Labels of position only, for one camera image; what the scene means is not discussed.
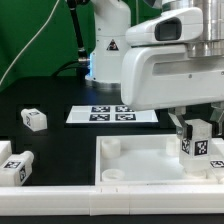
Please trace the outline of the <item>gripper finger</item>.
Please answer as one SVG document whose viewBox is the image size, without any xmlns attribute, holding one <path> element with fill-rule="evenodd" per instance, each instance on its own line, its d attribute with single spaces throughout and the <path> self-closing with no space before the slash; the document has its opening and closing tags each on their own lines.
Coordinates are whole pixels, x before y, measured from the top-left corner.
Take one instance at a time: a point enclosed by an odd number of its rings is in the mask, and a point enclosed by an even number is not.
<svg viewBox="0 0 224 224">
<path fill-rule="evenodd" d="M 185 107 L 169 108 L 168 114 L 176 126 L 176 134 L 179 139 L 192 139 L 193 127 L 186 123 L 184 115 L 186 114 Z"/>
<path fill-rule="evenodd" d="M 211 120 L 217 123 L 218 125 L 217 134 L 221 135 L 223 133 L 224 102 L 215 102 L 212 103 L 211 106 L 213 108 Z"/>
</svg>

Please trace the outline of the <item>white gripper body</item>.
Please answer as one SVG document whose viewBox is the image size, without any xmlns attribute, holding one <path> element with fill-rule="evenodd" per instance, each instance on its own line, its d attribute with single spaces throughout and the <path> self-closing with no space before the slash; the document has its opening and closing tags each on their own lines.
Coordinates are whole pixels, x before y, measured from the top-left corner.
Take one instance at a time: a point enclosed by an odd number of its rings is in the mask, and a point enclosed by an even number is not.
<svg viewBox="0 0 224 224">
<path fill-rule="evenodd" d="M 224 100 L 224 56 L 190 58 L 186 47 L 130 49 L 123 60 L 122 102 L 133 110 Z"/>
</svg>

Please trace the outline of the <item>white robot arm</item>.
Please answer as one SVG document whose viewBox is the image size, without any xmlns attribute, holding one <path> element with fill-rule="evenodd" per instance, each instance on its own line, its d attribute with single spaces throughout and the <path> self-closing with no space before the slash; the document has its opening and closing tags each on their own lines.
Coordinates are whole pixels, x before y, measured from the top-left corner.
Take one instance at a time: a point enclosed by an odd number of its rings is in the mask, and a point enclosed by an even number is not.
<svg viewBox="0 0 224 224">
<path fill-rule="evenodd" d="M 131 26 L 122 0 L 91 0 L 96 46 L 89 83 L 121 88 L 134 110 L 167 109 L 178 135 L 193 136 L 183 115 L 210 103 L 216 133 L 224 125 L 224 0 L 144 0 L 162 13 Z"/>
</svg>

